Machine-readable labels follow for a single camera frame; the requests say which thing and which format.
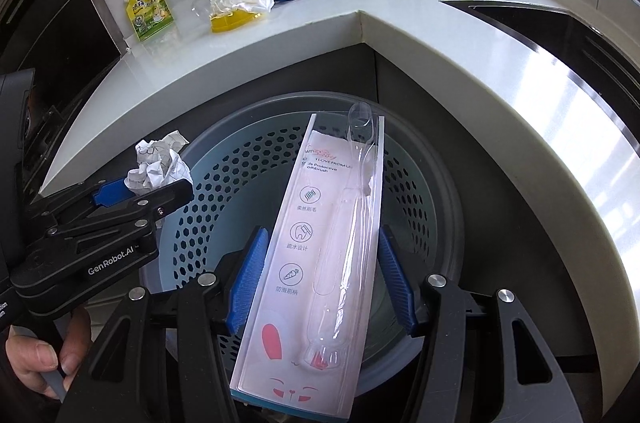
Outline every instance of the kitchen counter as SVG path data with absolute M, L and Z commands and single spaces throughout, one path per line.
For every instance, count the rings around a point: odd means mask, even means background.
M 579 0 L 506 1 L 570 10 L 640 61 L 635 40 Z M 564 64 L 441 0 L 296 0 L 221 35 L 188 8 L 175 6 L 174 26 L 134 45 L 100 84 L 43 194 L 236 86 L 365 42 L 437 99 L 532 208 L 580 295 L 610 406 L 640 359 L 640 157 Z

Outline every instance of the human hand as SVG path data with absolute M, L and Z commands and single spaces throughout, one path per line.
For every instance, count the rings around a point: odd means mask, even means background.
M 63 385 L 69 390 L 78 368 L 91 346 L 91 320 L 84 308 L 76 308 L 66 329 L 65 341 L 60 350 L 60 363 L 66 374 Z M 58 357 L 47 342 L 15 334 L 12 327 L 6 340 L 6 355 L 18 379 L 29 389 L 57 399 L 40 373 L 55 371 Z

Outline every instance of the blue gripper pad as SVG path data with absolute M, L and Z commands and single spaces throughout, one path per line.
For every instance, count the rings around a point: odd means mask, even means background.
M 124 179 L 119 179 L 117 181 L 111 181 L 111 183 L 103 184 L 100 190 L 94 192 L 94 203 L 95 206 L 109 208 L 135 195 L 136 194 L 124 185 Z
M 231 286 L 226 327 L 232 335 L 238 332 L 249 316 L 268 247 L 269 233 L 265 228 L 260 228 L 244 258 L 236 281 Z
M 402 272 L 398 257 L 396 257 L 385 229 L 382 227 L 378 236 L 378 263 L 380 263 L 382 276 L 385 278 L 396 319 L 411 335 L 418 327 L 418 320 L 415 316 L 414 292 Z

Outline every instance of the silver screw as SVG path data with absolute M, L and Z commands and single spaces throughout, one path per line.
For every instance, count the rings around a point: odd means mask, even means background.
M 429 284 L 431 284 L 434 288 L 442 288 L 447 283 L 447 279 L 442 275 L 429 275 L 427 279 Z
M 216 276 L 213 273 L 203 273 L 198 277 L 198 284 L 201 286 L 210 286 L 216 281 Z
M 511 293 L 511 291 L 509 291 L 508 289 L 501 289 L 500 291 L 498 291 L 498 298 L 500 298 L 500 300 L 502 300 L 503 302 L 513 302 L 516 298 L 516 295 L 514 295 L 513 293 Z
M 137 287 L 137 288 L 133 288 L 131 291 L 129 291 L 129 298 L 131 300 L 142 300 L 142 298 L 145 297 L 146 291 L 144 288 L 141 287 Z

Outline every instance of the plastic toothbrush package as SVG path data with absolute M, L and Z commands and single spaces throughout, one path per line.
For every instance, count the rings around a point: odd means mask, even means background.
M 376 268 L 384 117 L 354 104 L 340 116 L 344 139 L 323 133 L 338 130 L 320 127 L 325 114 L 306 129 L 230 387 L 253 405 L 346 421 Z

